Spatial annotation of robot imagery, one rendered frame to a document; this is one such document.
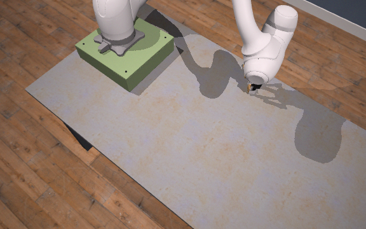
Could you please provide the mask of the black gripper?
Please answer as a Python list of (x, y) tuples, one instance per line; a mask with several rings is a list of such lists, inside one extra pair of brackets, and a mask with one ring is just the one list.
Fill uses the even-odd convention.
[(251, 88), (250, 88), (249, 94), (254, 94), (254, 93), (255, 93), (255, 91), (256, 91), (257, 89), (260, 89), (260, 87), (262, 86), (262, 85), (255, 85), (255, 84), (253, 84), (253, 83), (251, 83), (251, 82), (249, 82), (249, 81), (248, 81), (247, 85), (248, 85), (248, 84), (251, 84)]

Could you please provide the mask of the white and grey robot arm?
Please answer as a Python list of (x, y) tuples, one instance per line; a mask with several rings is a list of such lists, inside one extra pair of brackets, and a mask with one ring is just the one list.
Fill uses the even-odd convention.
[[(94, 42), (102, 44), (100, 53), (111, 50), (122, 57), (136, 42), (145, 37), (134, 29), (137, 13), (148, 0), (92, 0), (101, 33)], [(277, 6), (260, 31), (255, 23), (251, 0), (232, 0), (236, 25), (243, 47), (246, 79), (262, 85), (277, 74), (297, 26), (298, 13), (287, 5)], [(101, 49), (101, 50), (99, 50)]]

